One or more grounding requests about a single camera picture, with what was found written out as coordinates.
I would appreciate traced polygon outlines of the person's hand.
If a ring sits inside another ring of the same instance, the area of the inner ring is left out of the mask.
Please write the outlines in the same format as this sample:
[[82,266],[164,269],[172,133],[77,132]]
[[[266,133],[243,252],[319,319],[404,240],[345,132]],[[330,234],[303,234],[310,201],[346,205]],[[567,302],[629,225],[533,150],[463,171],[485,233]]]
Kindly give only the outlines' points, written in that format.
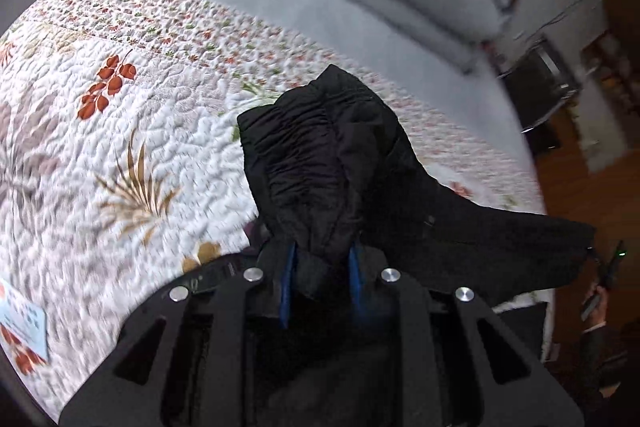
[[588,314],[582,318],[582,331],[589,333],[606,325],[610,294],[597,281],[593,281],[585,295],[584,305]]

